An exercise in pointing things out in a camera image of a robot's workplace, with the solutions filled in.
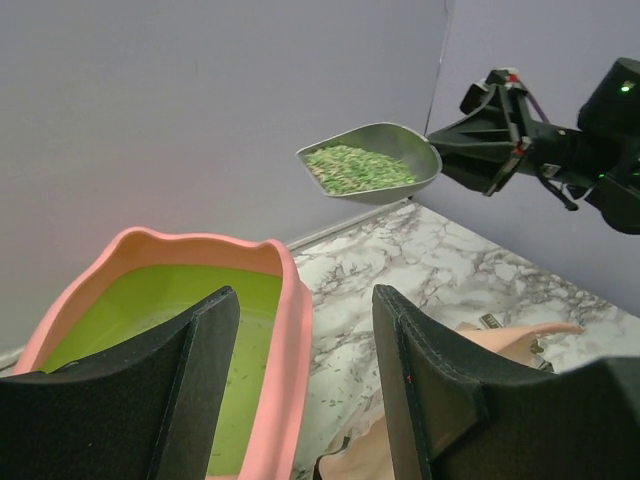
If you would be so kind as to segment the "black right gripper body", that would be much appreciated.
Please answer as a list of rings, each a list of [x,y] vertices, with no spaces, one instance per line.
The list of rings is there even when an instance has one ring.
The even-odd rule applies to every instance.
[[[527,149],[532,144],[533,127],[531,126],[531,123],[533,122],[533,118],[531,117],[529,107],[533,108],[541,122],[549,122],[547,115],[540,107],[535,96],[521,80],[520,73],[519,78],[520,83],[511,88],[499,86],[506,89],[506,93],[509,98],[508,106],[510,119],[516,126],[518,132],[518,140],[514,145],[512,145],[512,156],[510,157],[510,160],[503,165],[500,173],[513,171],[513,175],[522,163]]]

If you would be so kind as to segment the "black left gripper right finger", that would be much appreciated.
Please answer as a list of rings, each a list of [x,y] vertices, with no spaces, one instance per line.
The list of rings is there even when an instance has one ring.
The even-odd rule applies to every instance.
[[[475,344],[389,285],[372,316],[399,479],[635,479],[639,361],[553,374]]]

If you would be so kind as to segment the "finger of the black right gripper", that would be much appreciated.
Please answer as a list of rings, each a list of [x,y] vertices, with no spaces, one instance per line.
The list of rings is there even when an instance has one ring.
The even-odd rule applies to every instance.
[[[443,162],[442,173],[468,190],[491,195],[499,192],[513,171],[500,173],[513,153],[512,147],[436,146]]]
[[[461,120],[431,133],[435,146],[470,146],[484,143],[514,145],[516,126],[510,119],[508,95],[504,87],[491,87],[479,106]]]

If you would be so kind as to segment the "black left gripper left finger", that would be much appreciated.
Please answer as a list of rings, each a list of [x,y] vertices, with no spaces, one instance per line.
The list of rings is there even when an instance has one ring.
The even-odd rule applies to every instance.
[[[3,378],[2,477],[204,478],[239,320],[226,286],[104,351]]]

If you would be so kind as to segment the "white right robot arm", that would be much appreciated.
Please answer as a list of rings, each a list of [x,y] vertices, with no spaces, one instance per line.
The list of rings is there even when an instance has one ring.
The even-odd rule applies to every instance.
[[[463,118],[431,133],[446,176],[491,196],[516,174],[536,178],[569,211],[580,199],[614,230],[639,232],[639,63],[620,57],[581,107],[554,125],[512,68],[472,84]]]

